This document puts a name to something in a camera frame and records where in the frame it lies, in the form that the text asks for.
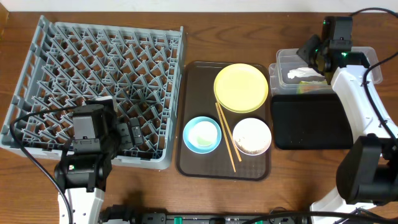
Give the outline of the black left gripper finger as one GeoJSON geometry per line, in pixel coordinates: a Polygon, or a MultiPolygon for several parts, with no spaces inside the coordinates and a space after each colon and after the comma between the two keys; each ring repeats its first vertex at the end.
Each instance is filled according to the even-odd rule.
{"type": "Polygon", "coordinates": [[[117,125],[118,133],[121,137],[120,150],[130,150],[133,148],[130,128],[127,123],[119,123],[117,125]]]}
{"type": "Polygon", "coordinates": [[[138,146],[144,143],[144,136],[142,134],[138,118],[129,119],[129,131],[134,146],[138,146]]]}

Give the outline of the white napkin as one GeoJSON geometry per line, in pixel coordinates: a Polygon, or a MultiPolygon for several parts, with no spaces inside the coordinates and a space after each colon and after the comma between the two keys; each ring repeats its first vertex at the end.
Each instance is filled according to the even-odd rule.
{"type": "Polygon", "coordinates": [[[290,70],[287,74],[289,79],[294,78],[308,78],[308,77],[323,77],[323,75],[316,72],[314,69],[309,67],[300,67],[290,70]]]}

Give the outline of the green food scrap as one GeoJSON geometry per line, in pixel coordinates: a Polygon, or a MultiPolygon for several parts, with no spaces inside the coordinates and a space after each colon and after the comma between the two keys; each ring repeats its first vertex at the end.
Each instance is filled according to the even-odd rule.
{"type": "Polygon", "coordinates": [[[326,81],[321,82],[305,82],[298,84],[296,94],[330,94],[334,93],[331,86],[326,81]]]}

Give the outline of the light blue bowl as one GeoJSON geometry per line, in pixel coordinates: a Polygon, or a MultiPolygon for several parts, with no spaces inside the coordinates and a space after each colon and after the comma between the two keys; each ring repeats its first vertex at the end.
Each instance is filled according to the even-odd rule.
{"type": "Polygon", "coordinates": [[[221,128],[212,118],[197,116],[185,125],[183,141],[192,152],[208,154],[220,144],[221,128]]]}

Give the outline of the patterned wooden chopstick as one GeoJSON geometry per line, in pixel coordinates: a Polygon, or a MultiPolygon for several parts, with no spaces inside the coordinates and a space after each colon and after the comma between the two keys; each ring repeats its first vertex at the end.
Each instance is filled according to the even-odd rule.
{"type": "Polygon", "coordinates": [[[230,146],[229,146],[228,137],[226,135],[225,126],[224,126],[224,123],[223,123],[223,117],[221,115],[221,110],[220,110],[220,106],[219,106],[218,102],[215,102],[215,106],[216,106],[218,117],[219,117],[219,120],[220,120],[220,123],[221,123],[221,130],[222,130],[222,133],[223,133],[223,136],[224,136],[224,141],[226,143],[226,147],[227,147],[228,155],[229,155],[229,158],[230,158],[230,161],[231,161],[231,165],[232,165],[233,171],[236,172],[233,156],[232,156],[231,149],[230,149],[230,146]]]}

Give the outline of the plain wooden chopstick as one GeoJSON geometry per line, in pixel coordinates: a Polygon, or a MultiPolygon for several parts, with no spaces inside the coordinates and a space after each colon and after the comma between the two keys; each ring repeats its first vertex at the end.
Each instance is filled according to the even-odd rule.
{"type": "Polygon", "coordinates": [[[238,161],[241,162],[242,159],[241,159],[240,153],[239,153],[239,151],[238,151],[238,148],[237,148],[236,144],[234,143],[233,134],[232,134],[231,129],[230,129],[230,127],[229,127],[229,124],[228,124],[228,121],[227,121],[227,119],[226,119],[226,116],[224,115],[222,106],[221,106],[221,104],[220,104],[220,102],[219,102],[218,100],[217,100],[217,105],[218,105],[219,111],[220,111],[220,113],[221,113],[221,117],[222,117],[222,119],[223,119],[223,121],[224,121],[224,123],[225,123],[225,125],[226,125],[226,129],[227,129],[227,131],[228,131],[229,137],[230,137],[230,139],[232,140],[234,150],[235,150],[236,155],[237,155],[237,157],[238,157],[238,161]]]}

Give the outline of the white pinkish bowl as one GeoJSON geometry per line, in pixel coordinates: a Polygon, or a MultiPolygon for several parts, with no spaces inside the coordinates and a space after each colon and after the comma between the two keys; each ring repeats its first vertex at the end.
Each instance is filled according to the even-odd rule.
{"type": "Polygon", "coordinates": [[[235,125],[233,142],[242,153],[258,156],[269,149],[272,134],[268,125],[260,119],[245,118],[235,125]]]}

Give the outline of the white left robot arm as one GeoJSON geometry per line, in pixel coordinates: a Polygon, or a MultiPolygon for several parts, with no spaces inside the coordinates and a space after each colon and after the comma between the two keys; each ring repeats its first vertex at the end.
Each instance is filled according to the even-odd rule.
{"type": "Polygon", "coordinates": [[[130,124],[118,121],[111,96],[75,108],[72,121],[74,137],[67,145],[73,154],[63,152],[55,167],[60,223],[98,223],[112,160],[135,141],[130,124]]]}

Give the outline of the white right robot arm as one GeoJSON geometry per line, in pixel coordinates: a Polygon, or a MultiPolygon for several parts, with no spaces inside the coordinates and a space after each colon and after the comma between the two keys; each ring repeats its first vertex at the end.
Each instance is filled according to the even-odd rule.
{"type": "Polygon", "coordinates": [[[268,75],[245,63],[190,65],[177,153],[181,173],[262,179],[271,146],[348,149],[335,188],[307,212],[278,212],[259,222],[335,223],[397,200],[397,126],[375,84],[377,62],[354,47],[351,16],[327,16],[321,35],[299,49],[280,50],[268,75]]]}

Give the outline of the clear plastic waste bin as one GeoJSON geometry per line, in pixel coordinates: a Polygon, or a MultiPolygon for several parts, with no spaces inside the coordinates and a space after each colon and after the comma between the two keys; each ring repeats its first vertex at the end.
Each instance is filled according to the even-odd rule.
{"type": "Polygon", "coordinates": [[[296,54],[298,49],[282,49],[276,54],[276,63],[269,66],[271,95],[297,95],[297,87],[301,81],[321,82],[325,77],[308,77],[289,79],[290,70],[307,67],[307,64],[296,54]]]}

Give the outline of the grey plastic dishwasher rack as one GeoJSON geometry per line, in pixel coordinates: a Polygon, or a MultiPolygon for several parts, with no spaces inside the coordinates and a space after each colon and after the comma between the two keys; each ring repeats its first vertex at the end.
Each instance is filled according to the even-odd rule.
{"type": "Polygon", "coordinates": [[[144,143],[120,150],[116,166],[169,167],[185,60],[183,29],[155,30],[50,22],[41,17],[1,128],[39,159],[58,160],[73,136],[68,106],[101,96],[117,102],[122,123],[138,118],[144,143]]]}

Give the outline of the black waste tray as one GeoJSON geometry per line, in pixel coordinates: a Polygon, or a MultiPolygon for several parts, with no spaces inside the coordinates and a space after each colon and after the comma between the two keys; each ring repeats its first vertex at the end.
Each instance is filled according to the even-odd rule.
{"type": "Polygon", "coordinates": [[[349,149],[353,135],[337,94],[276,95],[275,145],[282,150],[349,149]]]}

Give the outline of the yellow round plate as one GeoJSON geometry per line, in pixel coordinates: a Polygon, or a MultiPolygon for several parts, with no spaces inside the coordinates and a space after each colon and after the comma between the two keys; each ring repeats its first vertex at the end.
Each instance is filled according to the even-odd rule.
{"type": "Polygon", "coordinates": [[[218,72],[213,90],[217,102],[225,109],[234,113],[249,113],[265,103],[269,85],[258,68],[235,63],[218,72]]]}

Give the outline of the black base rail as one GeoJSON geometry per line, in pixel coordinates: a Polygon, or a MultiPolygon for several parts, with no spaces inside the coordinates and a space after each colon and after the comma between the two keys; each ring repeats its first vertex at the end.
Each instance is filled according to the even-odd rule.
{"type": "Polygon", "coordinates": [[[240,224],[257,218],[257,215],[237,214],[184,214],[166,210],[138,211],[125,205],[113,205],[100,212],[98,223],[130,224],[240,224]]]}

